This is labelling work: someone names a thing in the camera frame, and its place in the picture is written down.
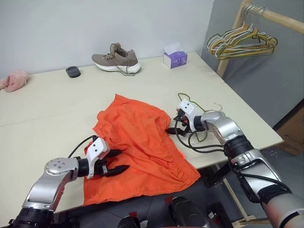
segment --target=orange cloth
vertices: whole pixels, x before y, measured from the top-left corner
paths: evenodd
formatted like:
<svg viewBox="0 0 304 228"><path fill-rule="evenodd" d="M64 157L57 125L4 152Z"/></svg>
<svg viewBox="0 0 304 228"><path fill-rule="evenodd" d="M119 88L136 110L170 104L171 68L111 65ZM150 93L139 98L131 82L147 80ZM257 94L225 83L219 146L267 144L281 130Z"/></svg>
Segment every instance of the orange cloth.
<svg viewBox="0 0 304 228"><path fill-rule="evenodd" d="M108 168L130 168L110 178L85 178L84 205L181 191L200 177L165 132L170 117L163 110L116 95L97 119L93 130L111 149L123 151L108 158Z"/></svg>

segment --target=black cap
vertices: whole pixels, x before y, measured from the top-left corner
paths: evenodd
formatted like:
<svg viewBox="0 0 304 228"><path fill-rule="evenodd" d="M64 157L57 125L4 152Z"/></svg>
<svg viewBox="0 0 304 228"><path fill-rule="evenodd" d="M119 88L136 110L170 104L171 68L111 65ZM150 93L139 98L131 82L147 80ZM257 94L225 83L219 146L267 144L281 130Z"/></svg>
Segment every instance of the black cap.
<svg viewBox="0 0 304 228"><path fill-rule="evenodd" d="M81 75L78 67L76 66L70 66L69 68L66 69L66 72L67 75L69 75L69 77L78 77Z"/></svg>

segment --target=cardboard box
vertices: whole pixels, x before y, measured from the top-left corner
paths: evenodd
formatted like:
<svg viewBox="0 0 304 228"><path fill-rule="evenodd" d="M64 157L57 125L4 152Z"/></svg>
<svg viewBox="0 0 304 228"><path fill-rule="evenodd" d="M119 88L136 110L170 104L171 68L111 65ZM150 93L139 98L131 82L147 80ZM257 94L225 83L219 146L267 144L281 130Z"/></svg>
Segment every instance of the cardboard box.
<svg viewBox="0 0 304 228"><path fill-rule="evenodd" d="M299 155L304 152L303 102L299 105L295 108L296 110L292 110L286 116L288 119L282 120L283 122L276 131L284 140L284 143L279 144L278 147L293 155Z"/></svg>

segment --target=tissue box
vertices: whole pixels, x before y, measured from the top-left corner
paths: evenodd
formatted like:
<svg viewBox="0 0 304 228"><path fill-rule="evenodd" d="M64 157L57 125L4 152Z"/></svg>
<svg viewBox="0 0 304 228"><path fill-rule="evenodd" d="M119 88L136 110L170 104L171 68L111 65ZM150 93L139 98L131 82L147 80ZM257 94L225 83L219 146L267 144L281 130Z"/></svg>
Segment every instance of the tissue box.
<svg viewBox="0 0 304 228"><path fill-rule="evenodd" d="M177 51L170 55L165 52L163 54L163 63L170 69L179 67L187 63L187 56L184 51Z"/></svg>

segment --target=black cable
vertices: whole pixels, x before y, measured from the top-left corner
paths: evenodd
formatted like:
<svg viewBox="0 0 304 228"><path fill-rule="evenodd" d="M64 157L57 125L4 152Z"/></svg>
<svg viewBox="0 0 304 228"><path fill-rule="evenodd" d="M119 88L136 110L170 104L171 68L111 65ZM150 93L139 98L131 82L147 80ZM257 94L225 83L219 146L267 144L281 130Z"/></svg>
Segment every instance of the black cable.
<svg viewBox="0 0 304 228"><path fill-rule="evenodd" d="M93 139L93 141L95 141L97 139L97 136L91 135L90 137L87 137L86 139L84 139L80 144L78 144L78 146L70 153L70 155L67 158L70 158L75 153L75 151L89 139Z"/></svg>
<svg viewBox="0 0 304 228"><path fill-rule="evenodd" d="M209 148L209 147L223 147L222 145L209 145L209 146L192 146L191 143L190 143L190 139L191 137L197 133L197 132L202 132L202 130L196 130L194 132L192 132L189 137L188 137L188 144L191 148L195 148L195 149L205 149L205 148Z"/></svg>
<svg viewBox="0 0 304 228"><path fill-rule="evenodd" d="M224 151L221 150L221 149L215 149L215 150L210 150L210 151L199 151L199 150L197 150L197 149L204 149L204 148L210 148L210 147L221 147L221 145L209 145L209 146L201 146L201 147L193 147L193 146L187 145L186 143L184 143L184 142L181 140L180 136L179 136L178 133L177 133L177 122L178 122L178 121L175 121L175 126L174 126L175 134L176 134L176 136L177 136L177 139L180 141L180 143L183 144L185 147L190 148L190 149L192 149L192 150L194 150L194 151L196 151L196 152L198 152L198 153L211 153L211 152L215 152L215 151L222 151L222 152L224 152Z"/></svg>
<svg viewBox="0 0 304 228"><path fill-rule="evenodd" d="M265 180L265 181L269 181L269 182L273 182L275 184L278 184L278 185L281 185L282 187L284 187L288 192L292 193L291 189L285 185L284 183L278 181L278 180L275 180L275 179L272 179L272 178L269 178L269 177L263 177L263 176L259 176L259 175L253 175L253 174L246 174L246 173L241 173L239 171L236 171L233 167L232 167L232 163L231 163L231 159L228 158L228 166L230 167L230 169L238 176L240 177L251 177L251 178L257 178L257 179L261 179L261 180Z"/></svg>

